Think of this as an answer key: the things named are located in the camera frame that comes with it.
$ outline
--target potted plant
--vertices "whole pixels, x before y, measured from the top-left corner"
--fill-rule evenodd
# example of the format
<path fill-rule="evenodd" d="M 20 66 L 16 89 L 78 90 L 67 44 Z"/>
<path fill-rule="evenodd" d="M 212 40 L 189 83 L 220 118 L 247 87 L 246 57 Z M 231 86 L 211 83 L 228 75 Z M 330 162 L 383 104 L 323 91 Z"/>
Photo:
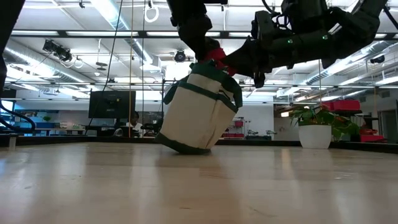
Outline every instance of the potted plant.
<path fill-rule="evenodd" d="M 334 114 L 326 106 L 302 107 L 293 111 L 291 124 L 298 124 L 301 145 L 309 149 L 328 149 L 331 137 L 340 141 L 345 134 L 359 134 L 359 126 Z"/>
<path fill-rule="evenodd" d="M 43 117 L 43 121 L 45 121 L 45 122 L 49 122 L 50 120 L 51 120 L 50 116 L 44 116 Z"/>

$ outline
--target person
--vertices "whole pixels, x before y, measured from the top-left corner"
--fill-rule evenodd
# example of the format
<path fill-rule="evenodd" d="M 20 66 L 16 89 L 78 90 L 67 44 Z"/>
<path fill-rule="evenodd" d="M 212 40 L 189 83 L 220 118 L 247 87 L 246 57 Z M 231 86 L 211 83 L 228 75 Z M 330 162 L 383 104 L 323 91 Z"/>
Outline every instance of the person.
<path fill-rule="evenodd" d="M 142 124 L 138 123 L 138 119 L 139 119 L 139 114 L 137 111 L 134 111 L 131 114 L 131 120 L 126 123 L 126 126 L 131 127 L 133 130 L 137 131 L 139 133 L 140 137 L 142 137 L 144 130 L 141 129 Z"/>

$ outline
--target green bag handle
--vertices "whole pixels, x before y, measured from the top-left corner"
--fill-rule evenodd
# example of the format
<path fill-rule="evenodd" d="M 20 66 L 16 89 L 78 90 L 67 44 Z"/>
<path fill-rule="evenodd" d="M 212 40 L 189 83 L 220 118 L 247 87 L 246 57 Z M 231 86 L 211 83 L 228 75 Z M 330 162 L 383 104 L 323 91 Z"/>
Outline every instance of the green bag handle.
<path fill-rule="evenodd" d="M 192 69 L 191 73 L 203 75 L 204 77 L 220 82 L 221 86 L 225 90 L 234 94 L 233 98 L 235 101 L 235 106 L 237 108 L 241 108 L 243 106 L 242 88 L 239 86 L 238 83 L 236 83 L 234 78 L 232 78 L 225 72 L 228 68 L 220 70 L 217 69 L 215 66 L 215 61 L 210 60 L 205 63 L 192 63 L 190 67 Z"/>
<path fill-rule="evenodd" d="M 177 91 L 177 88 L 178 88 L 178 85 L 180 84 L 180 82 L 187 82 L 188 78 L 189 78 L 189 75 L 187 75 L 185 78 L 181 79 L 180 81 L 177 81 L 176 83 L 174 83 L 170 87 L 170 90 L 164 96 L 163 103 L 165 103 L 166 105 L 169 105 L 169 103 L 171 103 L 174 98 L 175 92 Z"/>
<path fill-rule="evenodd" d="M 215 61 L 210 60 L 205 63 L 191 63 L 190 68 L 192 69 L 192 73 L 203 75 L 204 77 L 220 82 L 221 86 L 225 90 L 233 93 L 235 106 L 237 108 L 241 108 L 243 106 L 241 87 L 239 86 L 239 84 L 236 83 L 234 78 L 230 77 L 227 73 L 224 72 L 227 68 L 225 68 L 224 70 L 220 70 L 217 69 L 215 66 Z M 166 105 L 171 103 L 171 101 L 173 100 L 174 94 L 177 91 L 180 82 L 187 82 L 188 78 L 189 75 L 172 85 L 163 100 Z"/>

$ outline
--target green leaves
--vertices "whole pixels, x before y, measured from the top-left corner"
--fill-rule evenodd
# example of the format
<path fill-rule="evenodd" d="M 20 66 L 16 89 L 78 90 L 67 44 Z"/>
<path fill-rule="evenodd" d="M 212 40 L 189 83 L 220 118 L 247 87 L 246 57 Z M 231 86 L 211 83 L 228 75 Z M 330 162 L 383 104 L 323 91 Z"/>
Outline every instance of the green leaves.
<path fill-rule="evenodd" d="M 359 134 L 359 126 L 350 119 L 330 112 L 326 107 L 300 108 L 293 111 L 292 120 L 297 119 L 295 125 L 329 125 L 332 127 L 333 137 L 340 141 L 345 134 Z"/>

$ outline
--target security camera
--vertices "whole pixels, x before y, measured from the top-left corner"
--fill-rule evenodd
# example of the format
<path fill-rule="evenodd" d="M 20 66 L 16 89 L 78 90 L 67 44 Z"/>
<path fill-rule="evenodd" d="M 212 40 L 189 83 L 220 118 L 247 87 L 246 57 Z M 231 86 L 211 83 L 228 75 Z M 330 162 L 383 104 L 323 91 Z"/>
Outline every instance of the security camera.
<path fill-rule="evenodd" d="M 187 56 L 185 55 L 183 50 L 178 50 L 174 56 L 174 60 L 176 62 L 184 62 Z"/>
<path fill-rule="evenodd" d="M 386 58 L 384 57 L 384 55 L 377 57 L 377 58 L 373 58 L 371 59 L 371 63 L 383 63 L 386 60 Z"/>

